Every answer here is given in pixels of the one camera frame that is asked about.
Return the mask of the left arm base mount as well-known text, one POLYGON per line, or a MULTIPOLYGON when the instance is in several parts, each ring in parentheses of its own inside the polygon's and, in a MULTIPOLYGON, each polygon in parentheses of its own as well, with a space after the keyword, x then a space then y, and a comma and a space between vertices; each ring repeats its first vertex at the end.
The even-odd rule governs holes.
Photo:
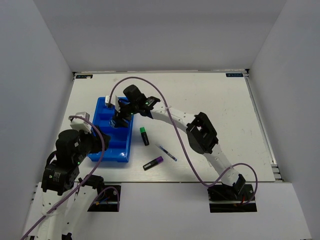
POLYGON ((88 212, 117 213, 120 210, 122 186, 103 184, 99 187, 98 198, 88 208, 88 212))

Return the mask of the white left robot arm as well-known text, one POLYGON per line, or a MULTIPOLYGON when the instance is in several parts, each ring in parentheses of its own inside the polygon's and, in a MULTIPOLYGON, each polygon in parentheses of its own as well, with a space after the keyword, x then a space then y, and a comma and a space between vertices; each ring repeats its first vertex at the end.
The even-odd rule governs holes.
POLYGON ((74 187, 80 170, 79 166, 89 154, 104 153, 110 136, 104 134, 97 125, 83 129, 67 129, 58 134, 55 151, 47 158, 41 189, 42 208, 40 219, 22 236, 26 239, 37 228, 37 240, 70 239, 71 234, 62 234, 63 218, 67 200, 91 178, 90 172, 77 187, 74 187))

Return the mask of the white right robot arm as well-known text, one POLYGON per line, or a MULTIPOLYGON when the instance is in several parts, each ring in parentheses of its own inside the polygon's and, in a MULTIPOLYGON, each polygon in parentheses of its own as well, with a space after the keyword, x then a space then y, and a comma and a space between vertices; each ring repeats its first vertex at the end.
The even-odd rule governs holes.
POLYGON ((243 195, 246 180, 223 153, 217 131, 205 113, 188 114, 172 108, 165 97, 146 97, 134 84, 125 88, 123 93, 126 100, 115 99, 115 114, 111 121, 113 127, 126 128, 131 118, 139 114, 166 122, 175 131, 182 130, 187 135, 191 149, 204 156, 218 173, 218 180, 222 183, 221 195, 230 201, 243 195))

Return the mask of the green cap black highlighter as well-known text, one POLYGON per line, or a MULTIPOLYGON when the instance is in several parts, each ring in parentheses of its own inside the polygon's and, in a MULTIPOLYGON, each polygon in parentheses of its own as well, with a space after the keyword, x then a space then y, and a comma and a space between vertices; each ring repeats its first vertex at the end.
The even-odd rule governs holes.
POLYGON ((148 138, 146 129, 144 127, 140 127, 139 130, 140 130, 140 134, 141 134, 144 145, 148 146, 150 144, 150 142, 149 142, 149 138, 148 138))

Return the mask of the purple cap black highlighter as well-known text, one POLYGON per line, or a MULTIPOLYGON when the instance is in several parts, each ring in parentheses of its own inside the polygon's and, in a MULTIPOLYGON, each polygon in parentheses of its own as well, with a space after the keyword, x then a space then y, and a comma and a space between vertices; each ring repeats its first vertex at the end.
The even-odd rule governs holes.
POLYGON ((143 165, 142 168, 144 171, 147 171, 147 170, 161 164, 163 161, 164 161, 163 157, 159 156, 159 157, 153 159, 152 161, 146 163, 145 165, 143 165))

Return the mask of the blue cleaning gel jar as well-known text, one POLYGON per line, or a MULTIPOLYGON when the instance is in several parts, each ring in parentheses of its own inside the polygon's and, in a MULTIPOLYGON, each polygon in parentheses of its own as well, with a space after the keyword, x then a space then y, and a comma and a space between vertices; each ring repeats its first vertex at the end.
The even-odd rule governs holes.
POLYGON ((113 119, 109 120, 109 125, 110 125, 110 127, 114 128, 114 129, 119 127, 119 124, 113 119))

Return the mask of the blue ink pen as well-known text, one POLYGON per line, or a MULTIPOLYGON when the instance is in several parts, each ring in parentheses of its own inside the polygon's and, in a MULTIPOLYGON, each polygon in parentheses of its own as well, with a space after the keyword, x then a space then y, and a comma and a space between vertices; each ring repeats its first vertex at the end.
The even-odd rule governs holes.
POLYGON ((166 150, 163 146, 156 144, 155 145, 157 148, 159 148, 162 152, 164 152, 168 157, 170 157, 172 160, 174 160, 175 162, 178 161, 178 159, 173 156, 168 150, 166 150))

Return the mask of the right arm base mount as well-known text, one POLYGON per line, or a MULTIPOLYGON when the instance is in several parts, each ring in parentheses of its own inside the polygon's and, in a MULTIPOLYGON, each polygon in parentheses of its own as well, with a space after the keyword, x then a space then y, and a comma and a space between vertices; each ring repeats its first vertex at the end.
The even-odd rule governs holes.
POLYGON ((217 184, 207 189, 210 213, 255 213, 257 205, 255 197, 251 199, 254 189, 251 184, 245 184, 239 194, 223 184, 217 184))

